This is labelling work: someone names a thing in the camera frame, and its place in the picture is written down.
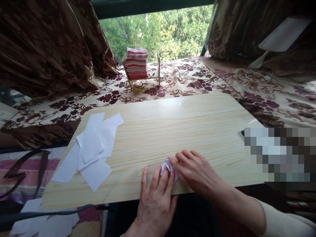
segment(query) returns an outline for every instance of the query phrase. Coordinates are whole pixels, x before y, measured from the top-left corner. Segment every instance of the pixelated blur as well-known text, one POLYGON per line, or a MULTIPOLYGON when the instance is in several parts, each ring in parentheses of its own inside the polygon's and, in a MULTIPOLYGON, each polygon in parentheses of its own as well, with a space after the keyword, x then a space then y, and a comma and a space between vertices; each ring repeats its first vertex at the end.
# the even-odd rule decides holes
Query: pixelated blur
POLYGON ((316 128, 245 128, 245 161, 275 190, 316 190, 316 128))

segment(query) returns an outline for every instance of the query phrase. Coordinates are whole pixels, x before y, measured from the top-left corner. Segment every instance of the white sleeve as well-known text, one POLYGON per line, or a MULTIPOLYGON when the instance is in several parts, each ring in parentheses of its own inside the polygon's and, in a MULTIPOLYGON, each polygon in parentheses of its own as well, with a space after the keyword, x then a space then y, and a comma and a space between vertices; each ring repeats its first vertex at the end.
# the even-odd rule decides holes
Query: white sleeve
POLYGON ((266 216, 266 231, 259 236, 316 236, 316 224, 314 222, 298 215, 280 212, 269 204, 257 201, 262 205, 266 216))

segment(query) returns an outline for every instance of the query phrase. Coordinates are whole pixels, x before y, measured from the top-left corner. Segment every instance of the floral bedspread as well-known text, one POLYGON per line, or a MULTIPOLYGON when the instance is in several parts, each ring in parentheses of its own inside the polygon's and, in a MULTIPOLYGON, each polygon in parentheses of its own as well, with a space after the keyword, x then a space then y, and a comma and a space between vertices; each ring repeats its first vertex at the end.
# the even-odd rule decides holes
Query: floral bedspread
MULTIPOLYGON (((157 64, 149 64, 151 71, 157 64)), ((316 82, 298 84, 288 78, 245 76, 247 66, 211 57, 162 62, 157 79, 135 81, 133 89, 124 71, 99 90, 72 88, 63 94, 38 97, 15 105, 20 112, 1 131, 25 148, 70 141, 81 117, 95 107, 221 91, 230 94, 267 127, 316 127, 316 82)))
POLYGON ((267 127, 316 127, 316 81, 299 84, 286 77, 268 83, 243 62, 198 57, 233 88, 234 98, 267 127))
MULTIPOLYGON (((157 63, 149 64, 148 67, 151 71, 157 70, 157 63)), ((20 112, 1 131, 11 134, 25 149, 36 148, 70 141, 81 117, 95 107, 217 90, 238 97, 230 85, 198 58, 162 62, 160 75, 160 86, 157 79, 140 80, 134 82, 131 90, 123 70, 108 79, 99 90, 73 88, 63 94, 19 102, 15 108, 20 112)))

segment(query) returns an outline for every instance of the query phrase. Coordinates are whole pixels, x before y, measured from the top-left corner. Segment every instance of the brown floral curtain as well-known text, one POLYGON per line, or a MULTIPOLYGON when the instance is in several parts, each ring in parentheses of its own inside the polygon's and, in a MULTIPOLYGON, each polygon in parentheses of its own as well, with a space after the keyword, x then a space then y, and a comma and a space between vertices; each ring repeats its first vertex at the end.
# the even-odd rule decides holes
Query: brown floral curtain
POLYGON ((30 97, 119 73, 91 1, 2 0, 0 28, 0 82, 30 97))
MULTIPOLYGON (((208 31, 208 50, 213 57, 229 60, 238 56, 255 60, 264 53, 258 48, 283 20, 291 15, 312 15, 310 3, 300 0, 218 0, 208 31)), ((269 53, 264 62, 279 76, 316 76, 315 21, 286 52, 269 53)))

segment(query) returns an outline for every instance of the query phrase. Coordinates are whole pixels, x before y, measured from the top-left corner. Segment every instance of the finger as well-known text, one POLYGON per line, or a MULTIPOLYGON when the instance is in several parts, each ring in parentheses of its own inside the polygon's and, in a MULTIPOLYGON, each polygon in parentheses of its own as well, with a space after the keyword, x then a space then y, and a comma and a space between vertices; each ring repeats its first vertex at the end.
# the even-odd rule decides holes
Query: finger
POLYGON ((183 166, 188 165, 189 159, 181 152, 176 153, 175 157, 178 159, 179 162, 181 162, 183 164, 183 166))
POLYGON ((202 156, 200 153, 198 153, 196 150, 192 150, 190 151, 194 156, 201 158, 201 159, 205 159, 204 156, 202 156))
POLYGON ((171 198, 172 191, 173 191, 173 182, 174 182, 174 170, 170 173, 170 176, 168 178, 166 190, 165 190, 165 196, 168 196, 171 198))
POLYGON ((142 175, 142 186, 141 186, 141 194, 146 191, 147 189, 147 173, 148 173, 148 168, 145 167, 142 175))
POLYGON ((171 219, 173 219, 175 210, 177 209, 178 198, 179 198, 179 196, 176 195, 176 196, 173 196, 172 199, 171 199, 171 204, 170 204, 170 216, 171 216, 171 219))
POLYGON ((161 193, 161 195, 164 195, 165 193, 165 189, 166 189, 166 185, 168 182, 168 176, 169 176, 169 171, 167 166, 165 166, 164 171, 162 172, 162 176, 160 178, 158 187, 157 187, 157 191, 161 193))
POLYGON ((189 160, 196 160, 196 157, 188 150, 183 150, 181 151, 181 153, 185 155, 185 157, 188 158, 189 160))
POLYGON ((155 169, 154 175, 151 178, 149 190, 152 191, 152 192, 154 192, 156 190, 156 188, 157 188, 160 171, 161 171, 161 166, 159 165, 155 169))
POLYGON ((173 158, 172 156, 168 156, 168 160, 170 161, 170 163, 174 166, 174 168, 179 171, 180 174, 183 174, 184 172, 184 167, 182 165, 180 165, 175 158, 173 158))

